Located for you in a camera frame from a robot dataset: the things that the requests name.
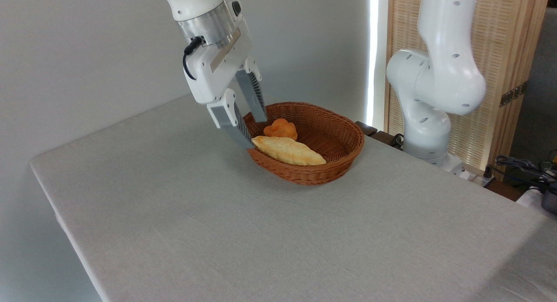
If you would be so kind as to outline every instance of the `gray tablecloth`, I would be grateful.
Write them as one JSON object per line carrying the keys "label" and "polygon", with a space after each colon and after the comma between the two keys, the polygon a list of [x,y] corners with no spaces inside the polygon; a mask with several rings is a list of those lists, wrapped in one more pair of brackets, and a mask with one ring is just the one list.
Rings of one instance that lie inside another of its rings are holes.
{"label": "gray tablecloth", "polygon": [[326,185],[187,96],[33,159],[106,301],[555,301],[557,224],[378,141]]}

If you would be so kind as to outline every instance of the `brown wicker basket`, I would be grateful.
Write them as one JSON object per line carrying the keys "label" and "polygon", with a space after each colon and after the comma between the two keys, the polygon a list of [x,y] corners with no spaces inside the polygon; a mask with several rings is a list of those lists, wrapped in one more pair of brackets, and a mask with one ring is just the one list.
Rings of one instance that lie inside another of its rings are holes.
{"label": "brown wicker basket", "polygon": [[327,161],[317,166],[296,166],[277,161],[258,149],[249,149],[251,158],[271,173],[299,185],[322,185],[342,177],[364,146],[362,130],[350,119],[325,108],[302,102],[267,106],[267,122],[255,122],[251,113],[244,117],[252,137],[278,118],[296,125],[298,142],[307,145]]}

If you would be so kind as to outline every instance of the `orange bread roll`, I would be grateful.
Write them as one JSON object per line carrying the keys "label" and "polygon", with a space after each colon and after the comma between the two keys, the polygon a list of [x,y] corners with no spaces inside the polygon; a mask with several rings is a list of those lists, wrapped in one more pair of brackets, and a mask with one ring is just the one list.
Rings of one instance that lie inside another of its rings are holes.
{"label": "orange bread roll", "polygon": [[263,133],[267,137],[283,137],[290,138],[294,141],[298,140],[296,126],[284,118],[279,118],[275,120],[272,125],[265,127]]}
{"label": "orange bread roll", "polygon": [[253,144],[270,157],[290,165],[321,165],[325,159],[303,143],[291,138],[259,136],[252,139]]}

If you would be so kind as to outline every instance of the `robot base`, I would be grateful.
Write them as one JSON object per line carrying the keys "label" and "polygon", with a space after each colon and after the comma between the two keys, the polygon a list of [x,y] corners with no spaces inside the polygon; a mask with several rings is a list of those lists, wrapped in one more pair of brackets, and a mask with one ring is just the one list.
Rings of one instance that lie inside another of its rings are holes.
{"label": "robot base", "polygon": [[440,158],[424,159],[423,161],[426,161],[431,165],[436,165],[444,171],[448,171],[462,179],[468,180],[470,177],[470,173],[464,169],[464,163],[462,163],[461,159],[450,153],[446,153]]}

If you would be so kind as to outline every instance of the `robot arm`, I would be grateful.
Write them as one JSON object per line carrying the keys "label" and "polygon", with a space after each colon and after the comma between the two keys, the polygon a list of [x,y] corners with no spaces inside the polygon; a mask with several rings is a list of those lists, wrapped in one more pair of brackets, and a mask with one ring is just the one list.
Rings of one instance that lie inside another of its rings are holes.
{"label": "robot arm", "polygon": [[228,88],[235,77],[258,122],[267,121],[259,82],[261,74],[249,55],[252,39],[239,1],[167,0],[174,20],[189,41],[183,66],[195,101],[206,104],[217,128],[239,145],[252,148],[251,136]]}
{"label": "robot arm", "polygon": [[445,112],[467,115],[485,96],[470,38],[475,4],[422,0],[418,32],[428,52],[399,50],[386,70],[404,116],[403,150],[459,175],[462,161],[447,151],[451,121]]}

